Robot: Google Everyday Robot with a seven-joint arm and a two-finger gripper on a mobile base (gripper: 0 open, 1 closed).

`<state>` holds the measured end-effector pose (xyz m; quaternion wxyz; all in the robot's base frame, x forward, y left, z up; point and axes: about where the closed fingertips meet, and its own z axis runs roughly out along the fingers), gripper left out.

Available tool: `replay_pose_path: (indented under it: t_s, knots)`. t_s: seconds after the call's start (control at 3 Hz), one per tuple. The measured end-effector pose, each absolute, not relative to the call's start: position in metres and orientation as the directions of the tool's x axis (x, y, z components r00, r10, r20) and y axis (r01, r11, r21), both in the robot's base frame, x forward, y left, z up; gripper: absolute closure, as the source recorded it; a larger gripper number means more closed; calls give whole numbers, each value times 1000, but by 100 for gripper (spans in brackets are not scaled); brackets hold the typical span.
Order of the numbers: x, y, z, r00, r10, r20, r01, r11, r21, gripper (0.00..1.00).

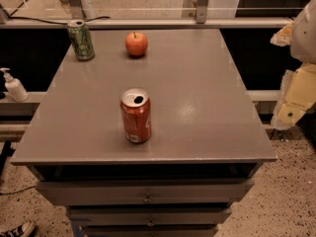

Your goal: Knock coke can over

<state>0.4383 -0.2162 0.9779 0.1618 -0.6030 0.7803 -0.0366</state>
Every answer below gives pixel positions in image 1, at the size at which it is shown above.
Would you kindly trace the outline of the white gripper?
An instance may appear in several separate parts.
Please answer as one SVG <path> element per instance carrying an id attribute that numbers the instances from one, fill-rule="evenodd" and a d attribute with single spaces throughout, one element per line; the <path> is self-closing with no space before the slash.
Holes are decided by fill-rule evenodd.
<path id="1" fill-rule="evenodd" d="M 290 45 L 291 56 L 301 62 L 316 63 L 316 0 L 311 0 L 293 22 L 286 24 L 270 40 L 277 46 Z M 286 70 L 280 84 L 272 128 L 287 130 L 316 103 L 316 65 L 303 64 Z"/>

